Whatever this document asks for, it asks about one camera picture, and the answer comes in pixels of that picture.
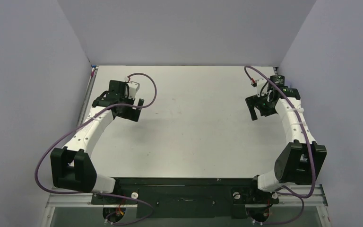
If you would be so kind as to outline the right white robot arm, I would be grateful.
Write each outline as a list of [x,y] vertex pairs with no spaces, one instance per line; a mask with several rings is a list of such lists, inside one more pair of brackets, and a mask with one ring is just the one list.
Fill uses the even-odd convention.
[[258,189],[273,192],[283,185],[310,185],[319,176],[327,155],[324,145],[311,135],[305,121],[301,97],[296,88],[285,85],[285,77],[270,77],[275,85],[258,79],[257,93],[245,99],[252,120],[256,111],[267,117],[277,114],[283,125],[287,145],[275,161],[271,171],[258,175]]

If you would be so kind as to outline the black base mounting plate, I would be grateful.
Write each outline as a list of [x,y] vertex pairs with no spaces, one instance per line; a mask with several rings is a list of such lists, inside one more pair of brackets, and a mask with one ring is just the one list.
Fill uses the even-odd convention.
[[127,208],[136,208],[137,218],[215,218],[233,219],[269,216],[279,204],[274,192],[257,188],[256,178],[119,178],[115,194],[136,197],[139,203],[123,198],[94,194],[91,202],[103,205],[103,215],[111,221],[125,219]]

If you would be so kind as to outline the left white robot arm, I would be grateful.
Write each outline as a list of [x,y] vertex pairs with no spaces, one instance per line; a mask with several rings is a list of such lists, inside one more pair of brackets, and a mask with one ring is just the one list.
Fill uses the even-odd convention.
[[91,155],[106,127],[116,118],[137,122],[141,110],[133,108],[140,84],[111,80],[109,88],[98,96],[85,119],[85,126],[62,148],[50,154],[53,184],[78,192],[112,193],[114,178],[98,174]]

